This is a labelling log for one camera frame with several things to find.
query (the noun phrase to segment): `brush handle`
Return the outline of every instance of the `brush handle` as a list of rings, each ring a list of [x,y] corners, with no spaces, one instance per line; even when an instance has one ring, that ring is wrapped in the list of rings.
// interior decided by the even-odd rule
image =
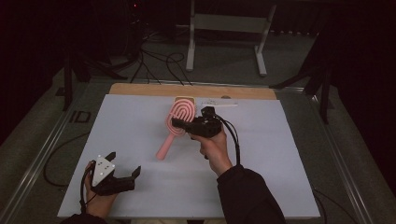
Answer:
[[[166,137],[163,145],[160,147],[157,154],[155,155],[155,157],[157,157],[159,161],[163,161],[163,159],[165,159],[166,153],[168,153],[169,147],[172,145],[174,138],[175,135],[172,133],[169,133],[169,135]]]

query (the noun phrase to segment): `person's left hand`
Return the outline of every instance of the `person's left hand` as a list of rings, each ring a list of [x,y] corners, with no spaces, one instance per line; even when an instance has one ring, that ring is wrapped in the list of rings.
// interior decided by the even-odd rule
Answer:
[[[85,169],[91,166],[91,162],[88,163]],[[110,213],[111,207],[116,200],[118,194],[100,196],[96,195],[95,192],[91,190],[91,174],[85,177],[84,184],[87,190],[87,214],[93,215],[95,217],[106,218],[108,213]]]

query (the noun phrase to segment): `white board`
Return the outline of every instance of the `white board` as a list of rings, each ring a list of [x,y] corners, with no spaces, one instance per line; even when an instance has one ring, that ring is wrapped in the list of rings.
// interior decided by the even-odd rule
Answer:
[[[164,120],[174,97],[106,96],[81,154],[59,217],[79,214],[79,184],[88,161],[116,151],[115,177],[142,170],[135,190],[121,193],[110,217],[218,218],[223,217],[217,176],[199,153],[199,143],[177,137],[164,161],[155,154],[168,135]],[[197,115],[202,102],[196,98]],[[319,217],[319,211],[289,124],[279,101],[237,100],[237,106],[216,107],[239,135],[241,164],[261,174],[285,217]],[[234,144],[228,150],[235,164]]]

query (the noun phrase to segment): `white stand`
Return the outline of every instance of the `white stand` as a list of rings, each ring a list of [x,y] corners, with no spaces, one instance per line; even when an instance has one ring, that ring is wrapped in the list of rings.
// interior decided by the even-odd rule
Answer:
[[[276,5],[273,5],[271,7],[267,18],[195,14],[194,5],[195,0],[191,0],[190,44],[189,52],[187,54],[187,71],[192,71],[194,65],[194,31],[195,29],[203,29],[262,34],[262,41],[260,42],[259,46],[255,47],[255,54],[257,59],[257,65],[259,66],[260,76],[265,77],[267,75],[264,59],[262,57],[262,49],[264,47],[265,39],[267,38],[270,30],[271,21],[274,17],[276,10]]]

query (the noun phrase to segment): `pink hairbrush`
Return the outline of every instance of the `pink hairbrush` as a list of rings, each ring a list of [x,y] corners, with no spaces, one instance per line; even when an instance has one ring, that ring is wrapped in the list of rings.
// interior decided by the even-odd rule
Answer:
[[[155,155],[158,160],[162,161],[166,153],[169,150],[169,147],[172,145],[175,137],[182,136],[186,133],[181,128],[175,128],[172,126],[172,118],[175,119],[183,119],[184,121],[191,122],[195,117],[195,100],[191,97],[177,97],[169,111],[169,115],[165,120],[165,124],[169,129],[169,135],[166,137],[163,145],[158,150]]]

